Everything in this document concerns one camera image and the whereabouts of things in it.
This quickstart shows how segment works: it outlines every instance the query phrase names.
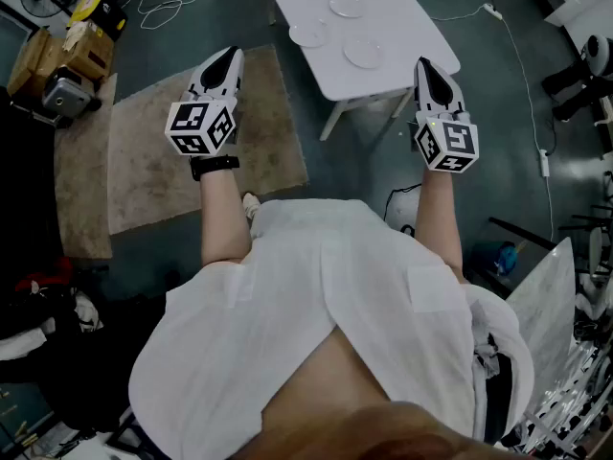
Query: rug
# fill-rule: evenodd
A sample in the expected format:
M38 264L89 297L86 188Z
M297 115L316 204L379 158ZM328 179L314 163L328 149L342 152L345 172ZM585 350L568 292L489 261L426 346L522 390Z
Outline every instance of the rug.
M170 104L192 69L169 77L113 107L108 149L111 234L200 209L188 157L164 136ZM241 192L264 195L308 182L281 67L272 46L245 52L238 100L237 172Z
M68 257L110 259L106 165L117 75L98 92L102 106L56 131L57 222Z

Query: yellow object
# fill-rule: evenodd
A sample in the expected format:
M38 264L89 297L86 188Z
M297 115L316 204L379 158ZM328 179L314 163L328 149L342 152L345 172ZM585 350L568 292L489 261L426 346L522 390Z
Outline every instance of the yellow object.
M68 21L68 27L72 27L75 22L81 22L89 18L102 0L81 0Z

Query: white shirt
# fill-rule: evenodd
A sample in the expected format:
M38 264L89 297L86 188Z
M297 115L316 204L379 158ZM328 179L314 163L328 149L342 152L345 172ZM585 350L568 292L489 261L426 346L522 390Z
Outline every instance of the white shirt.
M391 401L417 403L471 436L477 300L500 321L496 341L517 355L508 426L519 419L533 370L511 308L461 286L439 256L364 203L271 201L252 237L241 264L210 264L168 294L134 365L133 410L166 455L234 454L261 431L268 402L335 326Z

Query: person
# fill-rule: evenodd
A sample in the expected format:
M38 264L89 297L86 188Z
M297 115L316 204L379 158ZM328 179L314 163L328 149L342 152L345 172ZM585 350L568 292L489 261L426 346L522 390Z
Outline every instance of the person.
M129 384L166 455L514 458L481 441L476 376L508 363L501 435L533 364L511 308L463 276L449 173L425 170L413 239L361 201L241 204L231 162L213 162L193 163L203 268L168 293Z
M613 94L613 58L609 48L613 49L613 40L600 35L590 36L580 60L542 82L543 89L552 97L579 81L585 82L577 95L553 107L558 121L566 123L581 108Z

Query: blue object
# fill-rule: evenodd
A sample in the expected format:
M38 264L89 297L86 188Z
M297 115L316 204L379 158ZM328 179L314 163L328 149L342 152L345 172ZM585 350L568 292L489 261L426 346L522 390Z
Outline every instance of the blue object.
M498 276L507 276L517 264L517 249L510 241L477 243L472 249L472 260Z

